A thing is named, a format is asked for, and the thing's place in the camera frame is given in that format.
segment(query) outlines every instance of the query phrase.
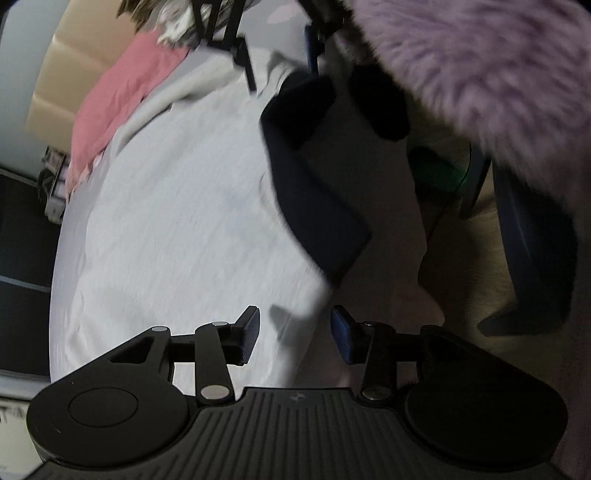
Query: chair leg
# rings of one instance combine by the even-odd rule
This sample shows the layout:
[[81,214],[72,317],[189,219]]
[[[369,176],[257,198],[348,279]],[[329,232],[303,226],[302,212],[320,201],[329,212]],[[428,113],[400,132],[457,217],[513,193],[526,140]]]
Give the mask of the chair leg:
[[508,170],[493,166],[503,249],[517,297],[513,311],[478,324],[484,336],[536,335],[562,327],[576,269],[571,220]]
[[460,207],[460,218],[462,220],[471,217],[472,210],[478,200],[488,170],[491,167],[491,162],[492,159],[490,157],[484,155],[478,147],[472,145],[468,178],[466,180],[466,193],[464,194]]

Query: black padded strap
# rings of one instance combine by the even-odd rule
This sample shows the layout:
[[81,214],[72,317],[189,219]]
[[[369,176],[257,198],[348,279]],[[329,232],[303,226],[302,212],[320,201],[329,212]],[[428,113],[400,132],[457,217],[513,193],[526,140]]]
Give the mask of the black padded strap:
[[335,98],[327,77],[294,73],[263,111],[261,126],[285,221],[329,281],[338,284],[369,242],[371,232],[297,152]]

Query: pink towel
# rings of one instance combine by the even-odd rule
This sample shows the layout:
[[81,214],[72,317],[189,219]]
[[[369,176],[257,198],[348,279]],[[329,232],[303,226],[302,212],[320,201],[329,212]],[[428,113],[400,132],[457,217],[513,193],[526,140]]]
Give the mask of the pink towel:
[[92,171],[102,152],[141,101],[184,60],[188,48],[156,43],[159,32],[138,33],[117,62],[86,96],[74,120],[66,195]]

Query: purple fluffy blanket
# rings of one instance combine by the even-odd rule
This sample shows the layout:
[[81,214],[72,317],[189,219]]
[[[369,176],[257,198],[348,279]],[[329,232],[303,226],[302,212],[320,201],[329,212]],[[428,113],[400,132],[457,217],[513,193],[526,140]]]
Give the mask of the purple fluffy blanket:
[[584,207],[591,209],[591,15],[581,5],[348,3],[401,86],[581,226]]

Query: silver screw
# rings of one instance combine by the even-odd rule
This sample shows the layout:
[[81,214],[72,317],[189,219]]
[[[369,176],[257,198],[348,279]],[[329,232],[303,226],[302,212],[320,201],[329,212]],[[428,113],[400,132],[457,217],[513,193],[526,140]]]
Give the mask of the silver screw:
[[223,385],[208,385],[201,389],[201,396],[206,400],[222,400],[230,394],[230,390]]
[[381,385],[372,385],[364,388],[362,391],[362,395],[371,401],[386,400],[391,394],[392,392],[388,387],[383,387]]

